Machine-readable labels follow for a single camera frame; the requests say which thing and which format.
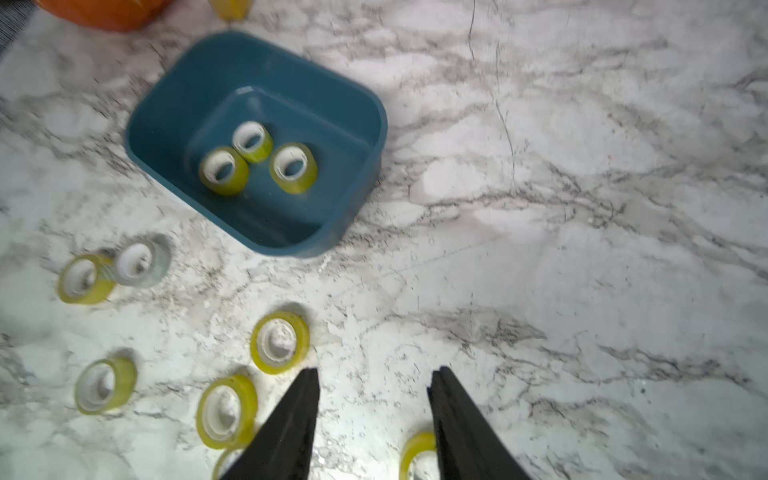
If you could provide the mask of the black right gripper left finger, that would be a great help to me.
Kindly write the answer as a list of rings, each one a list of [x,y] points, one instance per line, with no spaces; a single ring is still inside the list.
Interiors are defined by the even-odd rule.
[[[320,398],[318,370],[301,370],[225,479],[309,477]]]

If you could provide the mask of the teal storage box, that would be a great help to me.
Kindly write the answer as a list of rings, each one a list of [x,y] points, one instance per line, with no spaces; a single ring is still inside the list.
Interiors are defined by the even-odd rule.
[[[250,249],[314,257],[372,190],[388,121],[369,89],[254,36],[194,44],[132,113],[129,157]]]

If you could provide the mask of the yellow tape roll bottom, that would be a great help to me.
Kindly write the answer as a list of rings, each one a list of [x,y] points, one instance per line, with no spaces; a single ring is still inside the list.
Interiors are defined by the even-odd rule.
[[[214,466],[211,479],[221,480],[241,457],[243,452],[244,448],[242,447],[225,449]]]

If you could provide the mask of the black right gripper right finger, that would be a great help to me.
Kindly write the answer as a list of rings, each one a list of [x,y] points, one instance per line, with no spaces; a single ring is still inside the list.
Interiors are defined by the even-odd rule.
[[[442,479],[530,479],[449,367],[432,373],[427,394]]]

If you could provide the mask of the grey clear tape roll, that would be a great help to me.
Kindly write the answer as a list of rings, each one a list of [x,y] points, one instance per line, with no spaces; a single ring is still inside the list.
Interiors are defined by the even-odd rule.
[[[114,276],[120,285],[150,288],[167,275],[170,249],[151,238],[138,238],[124,245],[114,259]]]

